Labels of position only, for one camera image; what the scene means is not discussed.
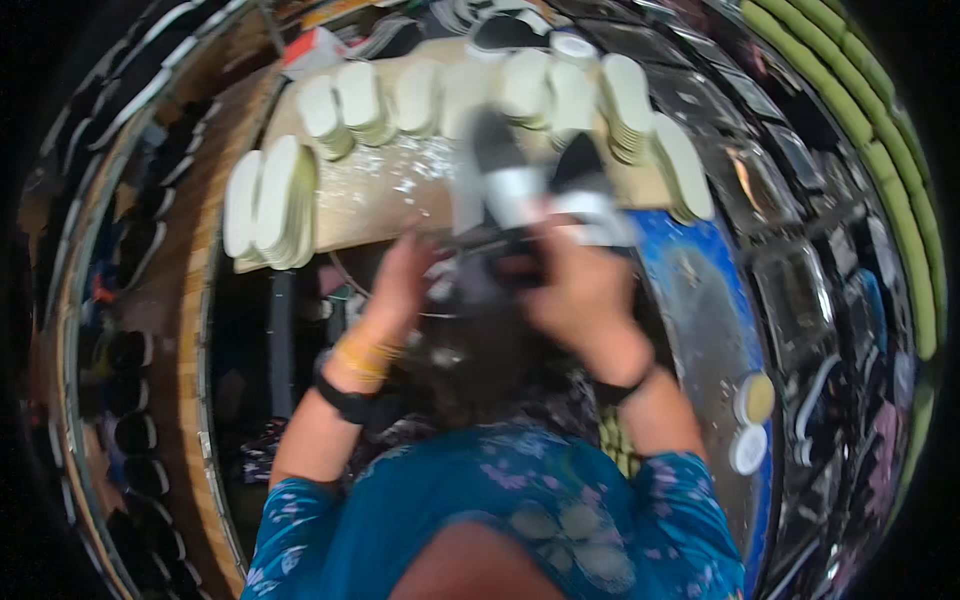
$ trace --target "stack of insoles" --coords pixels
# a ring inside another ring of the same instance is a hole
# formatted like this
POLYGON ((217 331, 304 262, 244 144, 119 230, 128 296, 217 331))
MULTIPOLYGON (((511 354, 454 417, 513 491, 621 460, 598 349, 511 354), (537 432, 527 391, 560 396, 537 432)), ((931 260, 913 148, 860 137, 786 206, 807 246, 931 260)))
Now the stack of insoles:
POLYGON ((646 74, 639 64, 618 54, 606 55, 601 70, 600 108, 607 117, 611 151, 627 164, 642 164, 653 129, 646 74))
POLYGON ((550 141, 562 148, 578 132, 593 129, 596 86, 570 62, 557 60, 550 65, 547 77, 554 99, 550 141))
POLYGON ((515 124, 532 130, 546 126, 550 108, 546 87, 549 66, 550 55, 533 48, 520 50, 504 63, 500 106, 515 124))
POLYGON ((672 200, 670 214, 681 223, 712 219, 713 198, 693 142, 684 128, 667 115, 655 112, 652 121, 653 145, 672 200))
POLYGON ((313 202, 317 165, 294 135, 267 151, 260 177, 253 244, 278 270, 296 269, 313 256, 313 202))
POLYGON ((368 62, 352 62, 337 73, 337 91, 347 100, 344 125, 365 146, 382 146, 396 133, 383 97, 376 69, 368 62))
POLYGON ((464 115, 490 98, 490 79, 490 68, 478 62, 450 64, 444 69, 440 124, 444 137, 460 139, 463 136, 467 130, 464 115))
POLYGON ((326 160, 342 158, 353 148, 353 136, 344 125, 333 87, 333 78, 322 75, 297 94, 303 128, 317 140, 320 156, 326 160))
POLYGON ((233 165, 224 197, 224 252, 240 260, 260 261, 253 246, 253 216, 263 171, 263 153, 247 152, 233 165))
POLYGON ((402 132, 428 137, 437 129, 440 74, 440 64, 430 59, 403 69, 394 89, 396 125, 402 132))

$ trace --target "wrist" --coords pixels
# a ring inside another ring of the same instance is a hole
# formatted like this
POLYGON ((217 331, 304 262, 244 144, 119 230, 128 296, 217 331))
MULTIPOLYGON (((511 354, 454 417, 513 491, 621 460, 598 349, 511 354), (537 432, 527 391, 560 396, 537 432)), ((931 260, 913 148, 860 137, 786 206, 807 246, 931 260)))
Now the wrist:
POLYGON ((636 384, 654 362, 653 345, 633 319, 600 324, 581 358, 593 378, 617 387, 636 384))
POLYGON ((375 394, 403 344, 395 325, 364 315, 337 342, 324 377, 344 393, 375 394))

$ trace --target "white lid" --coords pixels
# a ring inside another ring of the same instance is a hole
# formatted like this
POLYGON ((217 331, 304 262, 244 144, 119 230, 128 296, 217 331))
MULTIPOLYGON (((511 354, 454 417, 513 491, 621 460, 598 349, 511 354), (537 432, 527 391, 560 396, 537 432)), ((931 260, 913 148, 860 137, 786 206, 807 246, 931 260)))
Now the white lid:
POLYGON ((730 466, 741 475, 752 475, 767 454, 767 432, 759 425, 741 427, 730 444, 730 466))
POLYGON ((567 32, 550 34, 550 50, 558 60, 575 64, 582 69, 589 67, 597 60, 597 49, 593 44, 567 32))

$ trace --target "floral print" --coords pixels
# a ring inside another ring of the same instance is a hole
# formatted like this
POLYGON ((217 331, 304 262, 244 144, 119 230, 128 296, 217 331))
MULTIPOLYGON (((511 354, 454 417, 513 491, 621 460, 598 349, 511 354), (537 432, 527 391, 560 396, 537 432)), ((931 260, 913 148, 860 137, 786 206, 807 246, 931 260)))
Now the floral print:
POLYGON ((511 515, 510 524, 564 575, 576 565, 587 581, 606 592, 622 593, 634 585, 623 539, 611 516, 597 506, 570 504, 555 519, 540 504, 526 503, 511 515))
POLYGON ((311 482, 276 485, 242 600, 388 597, 417 540, 460 518, 516 539, 566 597, 742 598, 742 564, 693 455, 649 459, 631 483, 596 448, 513 424, 398 446, 360 482, 346 503, 311 482))

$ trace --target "white insole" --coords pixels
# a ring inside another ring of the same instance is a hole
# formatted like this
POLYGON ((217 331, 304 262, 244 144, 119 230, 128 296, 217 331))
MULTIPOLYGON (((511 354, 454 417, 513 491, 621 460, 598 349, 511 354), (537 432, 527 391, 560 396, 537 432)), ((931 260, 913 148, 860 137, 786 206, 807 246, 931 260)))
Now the white insole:
POLYGON ((260 186, 263 153, 251 150, 233 165, 224 198, 224 252, 239 258, 253 250, 253 215, 260 186))
POLYGON ((660 160, 665 162, 664 175, 674 179, 680 190, 678 199, 685 208, 699 219, 713 218, 713 199, 704 176, 704 165, 686 131, 676 121, 661 112, 653 116, 654 132, 660 151, 660 160))
POLYGON ((554 135, 590 130, 596 87, 587 74, 574 64, 556 61, 550 65, 549 82, 553 89, 550 122, 554 135))
POLYGON ((608 120, 633 132, 648 132, 653 119, 647 76, 634 60, 607 54, 602 61, 608 120))
POLYGON ((322 75, 307 82, 297 94, 297 112, 311 137, 323 138, 334 133, 341 123, 333 96, 333 78, 322 75))
POLYGON ((396 82, 396 125, 404 132, 421 132, 437 113, 440 64, 418 60, 405 68, 396 82))
POLYGON ((260 176, 259 202, 253 241, 264 255, 282 245, 290 212, 291 188, 300 144, 294 135, 283 135, 267 151, 260 176))
POLYGON ((517 119, 543 115, 547 103, 546 72, 550 56, 527 48, 511 56, 503 65, 503 111, 517 119))
POLYGON ((344 125, 364 128, 380 119, 382 107, 376 69, 368 62, 352 62, 337 73, 337 91, 344 99, 344 125))
POLYGON ((450 64, 444 69, 444 109, 441 134, 459 139, 464 117, 490 97, 490 68, 478 62, 450 64))

